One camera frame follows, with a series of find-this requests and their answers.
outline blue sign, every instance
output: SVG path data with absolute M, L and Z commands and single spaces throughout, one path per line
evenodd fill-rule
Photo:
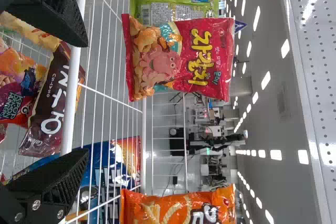
M 235 20 L 235 34 L 240 30 L 243 30 L 246 26 L 246 23 Z

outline orange snack bag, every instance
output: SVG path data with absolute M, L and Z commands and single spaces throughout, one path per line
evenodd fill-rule
M 121 191 L 121 224 L 235 224 L 234 185 L 165 197 Z

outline octopus cartoon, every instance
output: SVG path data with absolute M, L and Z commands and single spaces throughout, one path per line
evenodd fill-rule
M 142 55 L 139 65 L 143 67 L 143 87 L 152 87 L 161 81 L 168 81 L 180 70 L 181 57 L 177 52 L 163 52 L 162 47 L 157 45 L 150 52 Z

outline barcode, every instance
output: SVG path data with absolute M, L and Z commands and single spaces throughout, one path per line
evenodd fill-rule
M 149 8 L 142 8 L 142 24 L 149 26 Z

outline screw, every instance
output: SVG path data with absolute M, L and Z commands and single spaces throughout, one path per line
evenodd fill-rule
M 62 218 L 62 217 L 63 217 L 63 214 L 64 214 L 64 211 L 63 211 L 62 209 L 59 210 L 58 213 L 57 213 L 57 219 Z
M 32 210 L 36 211 L 39 207 L 41 206 L 41 201 L 40 200 L 35 200 L 33 205 L 32 205 Z
M 23 218 L 23 213 L 18 212 L 14 218 L 15 222 L 19 222 Z

